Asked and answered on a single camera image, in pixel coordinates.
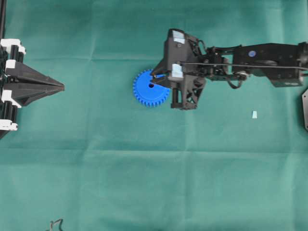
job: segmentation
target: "green cloth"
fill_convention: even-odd
[[[19,110],[0,141],[0,227],[65,231],[308,229],[308,133],[297,88],[207,82],[197,110],[149,109],[134,77],[169,28],[207,46],[298,44],[306,0],[8,0],[6,38],[65,92]],[[252,119],[257,111],[258,119]]]

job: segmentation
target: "gear teeth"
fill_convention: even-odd
[[[149,100],[146,100],[148,98],[147,95],[143,96],[143,95],[140,95],[140,93],[138,92],[137,88],[140,88],[141,89],[143,88],[143,86],[141,85],[141,83],[139,82],[139,79],[141,77],[146,77],[147,80],[149,79],[149,75],[147,72],[149,71],[152,71],[152,69],[146,69],[142,72],[140,72],[133,80],[133,94],[135,96],[135,98],[144,106],[146,107],[149,107],[149,108],[152,108],[152,107],[158,107],[160,106],[161,104],[163,104],[163,102],[167,99],[167,97],[169,96],[169,93],[170,93],[170,89],[168,88],[164,88],[164,90],[162,90],[161,92],[159,92],[158,94],[161,93],[161,95],[157,95],[157,99],[156,100],[152,100],[152,99],[149,99]]]

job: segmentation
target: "metal rod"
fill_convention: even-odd
[[[245,64],[204,64],[204,63],[186,63],[179,62],[182,65],[203,65],[203,66],[241,66],[250,68],[277,68],[277,69],[298,69],[302,71],[308,71],[308,68],[300,66],[264,66],[264,65],[245,65]]]
[[[6,0],[1,0],[0,2],[0,39],[4,38],[5,33],[5,11],[6,11]]]

